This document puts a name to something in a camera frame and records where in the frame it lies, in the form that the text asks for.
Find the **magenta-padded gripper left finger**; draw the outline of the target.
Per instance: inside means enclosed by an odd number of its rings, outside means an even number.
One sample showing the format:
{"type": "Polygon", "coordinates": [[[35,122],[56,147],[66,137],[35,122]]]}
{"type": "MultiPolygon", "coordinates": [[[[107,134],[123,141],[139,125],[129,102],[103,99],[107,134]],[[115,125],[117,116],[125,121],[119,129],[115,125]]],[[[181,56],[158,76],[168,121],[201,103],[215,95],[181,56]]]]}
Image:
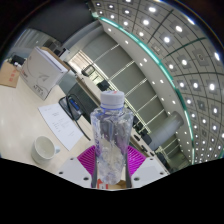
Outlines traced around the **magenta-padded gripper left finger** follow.
{"type": "Polygon", "coordinates": [[[67,159],[56,174],[81,187],[95,188],[97,185],[95,147],[91,146],[78,157],[70,157],[67,159]]]}

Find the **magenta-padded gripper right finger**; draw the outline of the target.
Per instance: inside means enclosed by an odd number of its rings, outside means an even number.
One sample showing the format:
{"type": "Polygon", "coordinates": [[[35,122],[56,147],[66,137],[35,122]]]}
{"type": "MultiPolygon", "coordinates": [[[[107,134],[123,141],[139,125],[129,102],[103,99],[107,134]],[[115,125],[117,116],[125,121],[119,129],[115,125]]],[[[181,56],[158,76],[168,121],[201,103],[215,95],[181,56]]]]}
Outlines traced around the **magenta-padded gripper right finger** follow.
{"type": "Polygon", "coordinates": [[[126,186],[140,188],[168,175],[168,171],[154,157],[146,157],[129,146],[126,155],[126,186]]]}

